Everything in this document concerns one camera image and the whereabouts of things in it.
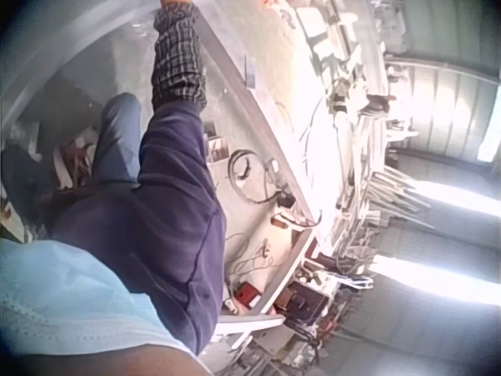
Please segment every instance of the bright light strip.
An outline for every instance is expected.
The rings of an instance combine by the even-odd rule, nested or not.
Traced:
[[[469,190],[462,190],[454,186],[446,186],[433,182],[416,182],[415,187],[416,189],[413,190],[414,193],[433,200],[501,217],[501,201],[493,198],[482,196]]]
[[[381,255],[376,255],[369,269],[430,294],[501,306],[501,284]]]
[[[501,89],[498,86],[498,94],[494,109],[492,110],[491,121],[488,123],[484,142],[480,145],[477,159],[483,162],[492,162],[496,156],[501,143]]]

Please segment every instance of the wire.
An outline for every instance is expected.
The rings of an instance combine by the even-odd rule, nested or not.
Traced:
[[[229,177],[229,182],[232,185],[232,188],[235,190],[236,194],[238,194],[238,196],[242,200],[244,200],[246,202],[250,202],[252,204],[258,204],[258,205],[260,205],[260,204],[267,204],[268,202],[274,201],[282,193],[282,190],[278,189],[277,187],[276,187],[275,193],[271,197],[266,197],[264,200],[255,200],[253,198],[248,197],[241,190],[241,188],[238,186],[238,184],[236,183],[237,180],[239,180],[239,181],[246,180],[249,177],[249,175],[251,174],[251,163],[249,162],[249,159],[248,159],[249,156],[256,157],[260,161],[263,169],[265,170],[265,181],[264,181],[264,183],[265,183],[265,194],[266,194],[266,196],[268,196],[268,194],[266,192],[266,184],[270,183],[270,181],[268,179],[266,179],[266,178],[267,177],[269,178],[269,164],[266,163],[260,155],[256,154],[252,150],[247,150],[247,149],[237,150],[229,158],[229,161],[228,161],[228,177]],[[239,159],[244,158],[244,157],[246,158],[247,166],[246,166],[245,171],[243,172],[243,174],[239,175],[239,174],[237,174],[235,172],[235,164],[236,164],[236,162]]]

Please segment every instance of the red object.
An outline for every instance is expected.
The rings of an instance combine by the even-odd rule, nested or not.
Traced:
[[[235,299],[247,309],[253,309],[261,299],[261,292],[248,282],[244,282],[236,292]]]

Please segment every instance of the person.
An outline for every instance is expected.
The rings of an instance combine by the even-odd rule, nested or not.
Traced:
[[[206,80],[190,0],[161,0],[154,116],[113,98],[92,183],[137,184],[68,208],[48,240],[2,240],[2,338],[29,373],[207,374],[222,307],[225,216],[206,164]]]

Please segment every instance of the hand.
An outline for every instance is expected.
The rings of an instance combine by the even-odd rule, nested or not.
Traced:
[[[184,2],[185,4],[189,4],[191,0],[160,0],[160,4],[162,6],[167,6],[169,4],[175,4],[175,3],[180,3]]]

